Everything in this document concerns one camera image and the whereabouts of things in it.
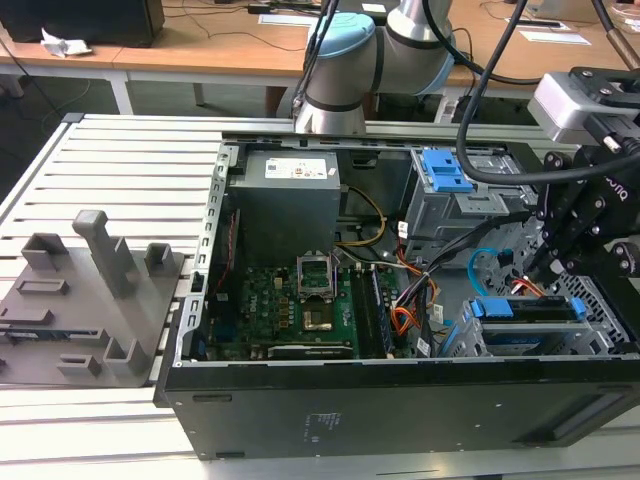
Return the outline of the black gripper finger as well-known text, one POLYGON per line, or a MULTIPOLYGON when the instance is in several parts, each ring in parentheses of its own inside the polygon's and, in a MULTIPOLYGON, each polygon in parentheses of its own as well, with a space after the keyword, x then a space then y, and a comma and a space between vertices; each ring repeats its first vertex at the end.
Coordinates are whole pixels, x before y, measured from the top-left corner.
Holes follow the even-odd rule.
POLYGON ((602 178, 545 184, 539 190, 536 218, 541 243, 525 262, 533 279, 555 279, 564 270, 580 271, 599 247, 599 218, 607 206, 602 178))
POLYGON ((545 287, 563 273, 639 276, 638 219, 545 219, 542 240, 545 287))

